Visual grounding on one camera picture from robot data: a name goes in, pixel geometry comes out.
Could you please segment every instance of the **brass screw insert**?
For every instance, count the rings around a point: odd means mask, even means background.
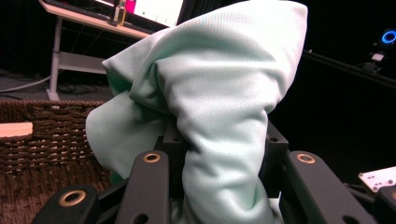
[[[63,207],[74,206],[84,200],[87,193],[82,189],[75,189],[66,192],[59,200],[59,205]]]

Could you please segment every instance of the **mint green cloth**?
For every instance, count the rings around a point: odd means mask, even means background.
[[[288,1],[238,3],[104,61],[116,96],[87,118],[99,162],[129,176],[135,156],[152,150],[176,116],[191,147],[173,223],[273,223],[258,178],[267,114],[294,79],[306,16],[305,6]]]

